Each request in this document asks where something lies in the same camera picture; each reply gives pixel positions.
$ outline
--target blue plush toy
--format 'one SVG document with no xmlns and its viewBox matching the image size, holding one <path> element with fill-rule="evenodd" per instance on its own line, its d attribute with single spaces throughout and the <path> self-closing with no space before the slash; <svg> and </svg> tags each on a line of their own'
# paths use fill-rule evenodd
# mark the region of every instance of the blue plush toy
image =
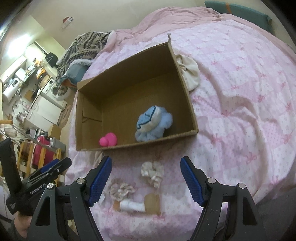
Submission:
<svg viewBox="0 0 296 241">
<path fill-rule="evenodd" d="M 138 142 L 161 138 L 165 129 L 170 128 L 172 123 L 173 117 L 165 108 L 151 106 L 144 114 L 140 115 L 135 138 Z"/>
</svg>

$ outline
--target washing machine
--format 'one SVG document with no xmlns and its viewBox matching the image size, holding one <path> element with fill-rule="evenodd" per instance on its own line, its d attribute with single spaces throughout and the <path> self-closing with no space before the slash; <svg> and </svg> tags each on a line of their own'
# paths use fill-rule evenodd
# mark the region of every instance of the washing machine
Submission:
<svg viewBox="0 0 296 241">
<path fill-rule="evenodd" d="M 57 100 L 57 91 L 58 87 L 56 86 L 56 83 L 53 79 L 50 79 L 49 82 L 47 82 L 46 86 L 41 91 L 40 95 L 47 99 L 49 102 L 54 104 L 55 106 L 62 109 L 62 111 L 65 109 L 67 102 L 62 100 Z"/>
</svg>

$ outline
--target white cloth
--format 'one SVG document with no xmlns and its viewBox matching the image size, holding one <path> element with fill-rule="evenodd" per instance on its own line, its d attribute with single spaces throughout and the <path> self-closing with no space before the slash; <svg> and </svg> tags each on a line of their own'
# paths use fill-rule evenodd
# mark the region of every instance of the white cloth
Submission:
<svg viewBox="0 0 296 241">
<path fill-rule="evenodd" d="M 188 91 L 194 90 L 200 84 L 200 70 L 196 61 L 182 54 L 176 54 L 175 56 Z"/>
<path fill-rule="evenodd" d="M 155 188 L 159 188 L 160 183 L 163 179 L 164 168 L 163 165 L 158 162 L 144 162 L 141 168 L 141 174 L 143 177 L 147 178 L 147 181 L 150 185 Z"/>
</svg>

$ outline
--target bed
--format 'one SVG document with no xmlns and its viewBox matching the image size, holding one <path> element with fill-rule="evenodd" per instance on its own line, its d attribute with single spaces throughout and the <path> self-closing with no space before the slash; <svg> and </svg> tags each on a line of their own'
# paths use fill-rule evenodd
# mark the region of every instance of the bed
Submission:
<svg viewBox="0 0 296 241">
<path fill-rule="evenodd" d="M 66 184 L 96 167 L 102 155 L 113 160 L 109 181 L 120 178 L 136 188 L 135 201 L 151 188 L 140 181 L 141 164 L 160 161 L 164 178 L 158 193 L 161 216 L 128 215 L 112 209 L 106 197 L 91 212 L 104 240 L 187 240 L 201 214 L 180 172 L 189 156 L 197 168 L 220 183 L 247 185 L 255 203 L 295 185 L 296 55 L 256 25 L 205 8 L 159 9 L 132 29 L 112 32 L 83 79 L 159 43 L 171 33 L 175 54 L 193 58 L 201 71 L 190 92 L 199 125 L 196 137 L 126 150 L 77 152 L 71 122 Z M 72 119 L 75 120 L 76 99 Z M 226 215 L 226 205 L 221 220 Z"/>
</svg>

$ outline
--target screw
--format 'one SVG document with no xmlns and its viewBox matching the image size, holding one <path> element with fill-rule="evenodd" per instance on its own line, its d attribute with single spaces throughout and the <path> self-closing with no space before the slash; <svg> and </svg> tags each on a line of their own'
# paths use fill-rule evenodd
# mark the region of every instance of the screw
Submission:
<svg viewBox="0 0 296 241">
<path fill-rule="evenodd" d="M 240 184 L 239 184 L 239 187 L 240 187 L 241 189 L 245 189 L 245 188 L 246 188 L 246 185 L 243 184 L 243 183 L 240 183 Z"/>
<path fill-rule="evenodd" d="M 216 182 L 216 179 L 210 177 L 207 181 L 208 181 L 209 183 L 214 184 L 214 183 Z"/>
<path fill-rule="evenodd" d="M 84 183 L 84 178 L 78 178 L 77 181 L 76 181 L 78 184 L 82 184 Z"/>
<path fill-rule="evenodd" d="M 51 188 L 54 187 L 54 184 L 53 184 L 53 183 L 49 183 L 49 184 L 46 185 L 46 187 L 47 187 L 48 189 L 51 189 Z"/>
</svg>

